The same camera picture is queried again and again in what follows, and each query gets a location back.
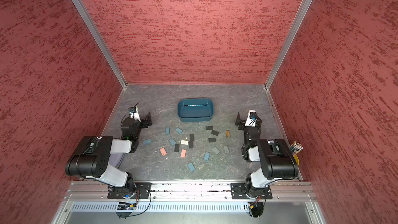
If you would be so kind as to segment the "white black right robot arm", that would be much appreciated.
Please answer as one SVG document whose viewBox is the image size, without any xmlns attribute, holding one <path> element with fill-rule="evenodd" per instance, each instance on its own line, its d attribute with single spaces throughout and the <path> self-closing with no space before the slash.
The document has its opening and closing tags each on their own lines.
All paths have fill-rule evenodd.
<svg viewBox="0 0 398 224">
<path fill-rule="evenodd" d="M 235 125 L 244 135 L 241 148 L 243 159 L 260 164 L 260 168 L 249 173 L 245 179 L 243 193 L 246 197 L 266 197 L 271 184 L 298 177 L 299 167 L 286 141 L 260 138 L 262 120 L 256 111 L 250 110 L 246 119 L 237 114 Z"/>
</svg>

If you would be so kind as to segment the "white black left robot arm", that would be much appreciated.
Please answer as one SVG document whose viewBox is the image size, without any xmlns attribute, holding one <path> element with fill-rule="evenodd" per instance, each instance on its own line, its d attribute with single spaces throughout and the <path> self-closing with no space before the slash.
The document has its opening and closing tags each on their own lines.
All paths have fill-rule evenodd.
<svg viewBox="0 0 398 224">
<path fill-rule="evenodd" d="M 132 174 L 111 165 L 109 159 L 112 154 L 136 152 L 141 130 L 151 125 L 151 114 L 141 119 L 137 108 L 133 107 L 121 121 L 121 138 L 84 136 L 81 139 L 66 163 L 66 175 L 106 184 L 109 199 L 138 199 L 140 190 Z"/>
</svg>

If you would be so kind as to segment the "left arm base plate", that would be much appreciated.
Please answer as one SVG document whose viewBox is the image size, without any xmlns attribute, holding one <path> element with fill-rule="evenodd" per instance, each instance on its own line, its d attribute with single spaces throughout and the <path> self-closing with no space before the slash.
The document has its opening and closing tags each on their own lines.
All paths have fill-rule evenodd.
<svg viewBox="0 0 398 224">
<path fill-rule="evenodd" d="M 108 186 L 108 199 L 148 199 L 151 183 L 132 183 L 122 187 Z"/>
</svg>

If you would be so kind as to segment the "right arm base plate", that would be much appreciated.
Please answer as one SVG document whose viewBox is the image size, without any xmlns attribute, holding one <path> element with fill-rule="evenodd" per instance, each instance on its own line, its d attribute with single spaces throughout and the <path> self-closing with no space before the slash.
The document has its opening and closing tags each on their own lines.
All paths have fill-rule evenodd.
<svg viewBox="0 0 398 224">
<path fill-rule="evenodd" d="M 254 188 L 246 183 L 231 183 L 232 199 L 257 199 L 270 200 L 273 198 L 270 186 Z"/>
</svg>

